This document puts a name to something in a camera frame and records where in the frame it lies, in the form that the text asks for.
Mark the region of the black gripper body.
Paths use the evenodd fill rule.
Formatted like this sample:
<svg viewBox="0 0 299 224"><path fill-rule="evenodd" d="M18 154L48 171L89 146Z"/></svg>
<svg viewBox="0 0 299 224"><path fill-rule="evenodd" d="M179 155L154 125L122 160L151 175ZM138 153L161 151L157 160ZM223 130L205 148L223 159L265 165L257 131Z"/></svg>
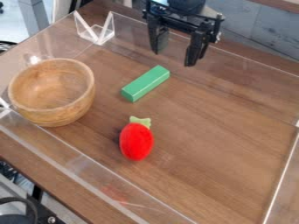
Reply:
<svg viewBox="0 0 299 224"><path fill-rule="evenodd" d="M143 0L143 17L158 17L161 24L181 32L203 29L210 36L210 42L221 40L221 24L225 15L215 11L207 0Z"/></svg>

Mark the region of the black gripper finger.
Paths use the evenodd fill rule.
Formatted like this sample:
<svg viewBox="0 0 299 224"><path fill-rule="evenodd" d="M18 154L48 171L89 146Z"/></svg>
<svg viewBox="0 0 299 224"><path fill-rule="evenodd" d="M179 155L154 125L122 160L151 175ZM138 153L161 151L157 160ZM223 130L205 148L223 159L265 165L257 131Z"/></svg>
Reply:
<svg viewBox="0 0 299 224"><path fill-rule="evenodd" d="M193 67L197 65L206 54L210 45L210 35L205 31L197 30L191 34L191 43L186 50L185 65Z"/></svg>
<svg viewBox="0 0 299 224"><path fill-rule="evenodd" d="M170 30L162 24L159 17L147 18L150 45L155 54L159 54L169 45Z"/></svg>

